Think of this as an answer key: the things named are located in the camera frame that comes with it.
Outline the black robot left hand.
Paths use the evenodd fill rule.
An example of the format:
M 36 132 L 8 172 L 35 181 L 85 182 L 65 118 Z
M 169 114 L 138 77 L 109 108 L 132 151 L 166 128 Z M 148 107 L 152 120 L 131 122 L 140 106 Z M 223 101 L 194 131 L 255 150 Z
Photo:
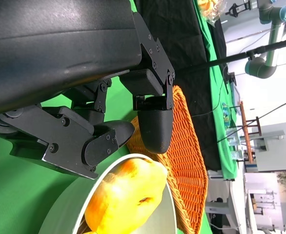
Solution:
M 128 0 L 0 0 L 0 137 L 11 155 L 95 179 L 134 133 L 104 121 L 114 77 L 132 94 L 147 150 L 165 153 L 175 72 Z

